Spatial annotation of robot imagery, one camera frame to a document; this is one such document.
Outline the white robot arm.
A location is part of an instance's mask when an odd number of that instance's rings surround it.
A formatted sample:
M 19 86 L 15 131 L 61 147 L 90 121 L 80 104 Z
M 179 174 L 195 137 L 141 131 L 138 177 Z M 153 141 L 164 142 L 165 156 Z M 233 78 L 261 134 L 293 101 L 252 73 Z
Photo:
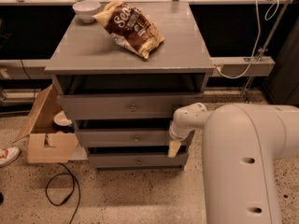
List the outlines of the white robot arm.
M 299 108 L 183 106 L 170 124 L 168 156 L 197 128 L 203 130 L 206 224 L 282 224 L 273 162 L 299 153 Z

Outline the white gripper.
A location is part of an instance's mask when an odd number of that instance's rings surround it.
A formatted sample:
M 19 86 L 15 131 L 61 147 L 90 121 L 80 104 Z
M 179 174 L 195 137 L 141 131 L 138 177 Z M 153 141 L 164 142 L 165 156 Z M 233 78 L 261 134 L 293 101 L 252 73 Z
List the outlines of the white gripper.
M 171 121 L 169 127 L 169 135 L 172 140 L 169 141 L 168 157 L 175 158 L 178 154 L 178 151 L 181 147 L 181 142 L 185 140 L 191 132 L 194 131 L 194 128 L 190 125 L 187 125 L 184 122 L 178 122 L 175 120 Z

